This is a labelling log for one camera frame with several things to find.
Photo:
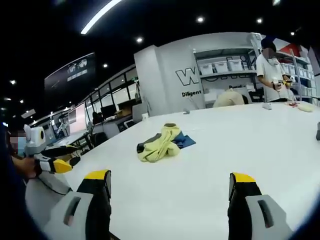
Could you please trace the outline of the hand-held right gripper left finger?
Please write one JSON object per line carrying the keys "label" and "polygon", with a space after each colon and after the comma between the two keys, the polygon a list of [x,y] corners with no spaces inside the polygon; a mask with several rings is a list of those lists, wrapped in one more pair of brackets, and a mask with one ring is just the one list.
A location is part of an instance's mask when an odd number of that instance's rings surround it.
{"label": "hand-held right gripper left finger", "polygon": [[77,191],[68,192],[53,207],[44,232],[50,240],[109,240],[111,171],[88,173]]}

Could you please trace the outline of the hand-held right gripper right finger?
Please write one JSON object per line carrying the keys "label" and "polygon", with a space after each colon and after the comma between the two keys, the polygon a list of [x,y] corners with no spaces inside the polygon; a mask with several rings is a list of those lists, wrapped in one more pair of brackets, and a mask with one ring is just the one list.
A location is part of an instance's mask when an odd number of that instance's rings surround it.
{"label": "hand-held right gripper right finger", "polygon": [[262,194],[251,176],[230,173],[228,201],[229,240],[288,240],[292,236],[286,212]]}

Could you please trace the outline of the person's left hand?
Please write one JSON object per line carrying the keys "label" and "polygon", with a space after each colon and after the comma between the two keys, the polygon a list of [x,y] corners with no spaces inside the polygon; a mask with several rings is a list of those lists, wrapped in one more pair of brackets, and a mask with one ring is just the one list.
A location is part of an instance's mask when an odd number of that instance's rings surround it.
{"label": "person's left hand", "polygon": [[35,170],[36,162],[33,157],[25,157],[23,159],[12,157],[12,162],[23,178],[34,179],[37,176]]}

